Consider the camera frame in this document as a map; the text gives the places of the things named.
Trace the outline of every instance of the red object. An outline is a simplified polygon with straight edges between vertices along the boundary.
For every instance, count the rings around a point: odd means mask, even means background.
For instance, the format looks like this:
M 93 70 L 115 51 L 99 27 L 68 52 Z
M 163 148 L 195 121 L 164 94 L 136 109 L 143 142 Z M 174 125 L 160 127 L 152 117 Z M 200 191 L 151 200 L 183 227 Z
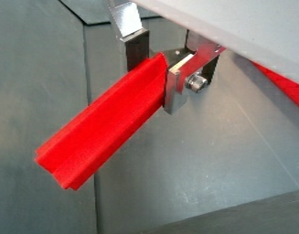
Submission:
M 163 54 L 146 59 L 36 150 L 60 186 L 79 189 L 164 102 Z
M 280 90 L 291 98 L 294 103 L 299 106 L 299 84 L 293 82 L 290 79 L 278 75 L 274 71 L 264 68 L 256 63 L 252 63 L 258 70 L 264 74 L 264 76 L 276 84 Z

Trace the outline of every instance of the screw head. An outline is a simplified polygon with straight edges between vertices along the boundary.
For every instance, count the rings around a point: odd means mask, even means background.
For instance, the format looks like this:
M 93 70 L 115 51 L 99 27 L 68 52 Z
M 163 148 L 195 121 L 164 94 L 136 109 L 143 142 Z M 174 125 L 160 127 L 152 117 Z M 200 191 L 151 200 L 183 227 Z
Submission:
M 202 77 L 200 72 L 194 73 L 186 79 L 186 88 L 195 93 L 199 93 L 202 89 L 207 86 L 207 79 Z

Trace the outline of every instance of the stainless steel bracket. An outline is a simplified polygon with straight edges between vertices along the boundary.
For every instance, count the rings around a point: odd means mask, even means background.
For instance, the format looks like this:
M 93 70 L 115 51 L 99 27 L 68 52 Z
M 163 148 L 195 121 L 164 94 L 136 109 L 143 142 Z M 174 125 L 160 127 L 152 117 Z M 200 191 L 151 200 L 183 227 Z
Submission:
M 170 114 L 174 114 L 187 101 L 184 88 L 199 92 L 206 87 L 207 79 L 200 76 L 202 68 L 224 51 L 218 43 L 192 31 L 187 35 L 186 47 L 191 53 L 167 71 L 164 110 Z
M 121 74 L 150 56 L 150 31 L 143 28 L 136 4 L 126 0 L 103 0 L 109 21 L 116 32 L 121 54 Z M 215 59 L 224 48 L 188 31 L 186 48 L 166 51 L 170 66 L 164 87 L 164 110 L 174 114 L 187 101 L 184 88 L 199 92 L 210 80 L 202 76 L 203 66 Z
M 150 56 L 150 31 L 143 28 L 136 4 L 126 0 L 103 0 L 113 26 L 121 75 Z

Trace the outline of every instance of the gray wall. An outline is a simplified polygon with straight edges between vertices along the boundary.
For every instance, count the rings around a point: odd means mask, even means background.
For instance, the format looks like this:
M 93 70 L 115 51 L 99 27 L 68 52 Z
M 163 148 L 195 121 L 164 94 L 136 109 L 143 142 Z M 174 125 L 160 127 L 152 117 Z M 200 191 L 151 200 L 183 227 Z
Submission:
M 63 191 L 35 163 L 85 106 L 81 23 L 56 0 L 0 0 L 0 234 L 96 233 L 92 180 Z

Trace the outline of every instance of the white overhead surface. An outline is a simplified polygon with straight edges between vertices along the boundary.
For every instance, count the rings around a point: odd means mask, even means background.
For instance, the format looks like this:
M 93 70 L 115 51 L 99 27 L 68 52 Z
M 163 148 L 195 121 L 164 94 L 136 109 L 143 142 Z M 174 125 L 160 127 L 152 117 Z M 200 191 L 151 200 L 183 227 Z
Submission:
M 134 0 L 299 83 L 299 0 Z

